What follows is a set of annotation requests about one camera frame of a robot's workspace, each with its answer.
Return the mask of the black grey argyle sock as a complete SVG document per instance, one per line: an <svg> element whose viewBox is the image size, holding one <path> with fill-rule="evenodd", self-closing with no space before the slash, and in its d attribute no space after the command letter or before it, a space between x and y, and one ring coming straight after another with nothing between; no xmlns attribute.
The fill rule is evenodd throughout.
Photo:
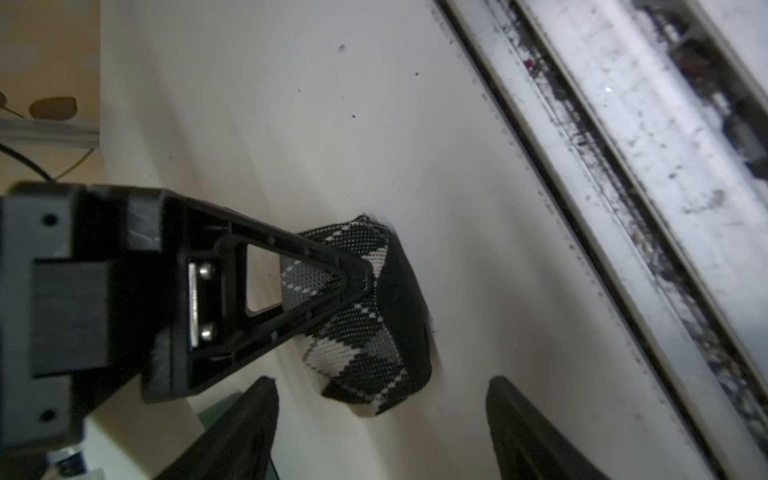
<svg viewBox="0 0 768 480"><path fill-rule="evenodd" d="M395 233L366 215L304 233L368 261L370 293L297 337L323 397L359 417L378 416L430 380L429 312Z"/></svg>

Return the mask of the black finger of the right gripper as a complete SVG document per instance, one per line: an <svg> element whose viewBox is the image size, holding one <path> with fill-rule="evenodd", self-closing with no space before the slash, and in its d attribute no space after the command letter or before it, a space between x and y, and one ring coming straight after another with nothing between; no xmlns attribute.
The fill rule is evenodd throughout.
<svg viewBox="0 0 768 480"><path fill-rule="evenodd" d="M203 392L373 290L367 260L170 191L150 224L150 402Z"/></svg>

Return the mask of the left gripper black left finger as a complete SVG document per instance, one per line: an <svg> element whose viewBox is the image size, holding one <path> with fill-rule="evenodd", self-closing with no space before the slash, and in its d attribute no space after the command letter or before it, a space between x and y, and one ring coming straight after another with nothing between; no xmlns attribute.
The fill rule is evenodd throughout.
<svg viewBox="0 0 768 480"><path fill-rule="evenodd" d="M279 414L274 379L259 378L160 479L264 479Z"/></svg>

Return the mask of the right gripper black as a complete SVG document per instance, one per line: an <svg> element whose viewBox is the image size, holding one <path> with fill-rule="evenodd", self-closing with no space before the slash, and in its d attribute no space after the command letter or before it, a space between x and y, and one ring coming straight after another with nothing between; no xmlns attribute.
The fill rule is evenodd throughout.
<svg viewBox="0 0 768 480"><path fill-rule="evenodd" d="M1 200L1 446L79 441L174 314L162 189L23 182Z"/></svg>

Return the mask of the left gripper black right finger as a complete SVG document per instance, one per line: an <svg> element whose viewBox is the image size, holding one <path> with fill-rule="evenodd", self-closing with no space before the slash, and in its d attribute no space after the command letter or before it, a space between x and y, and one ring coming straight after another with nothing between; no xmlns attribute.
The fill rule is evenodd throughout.
<svg viewBox="0 0 768 480"><path fill-rule="evenodd" d="M503 479L606 477L507 378L490 380L485 408Z"/></svg>

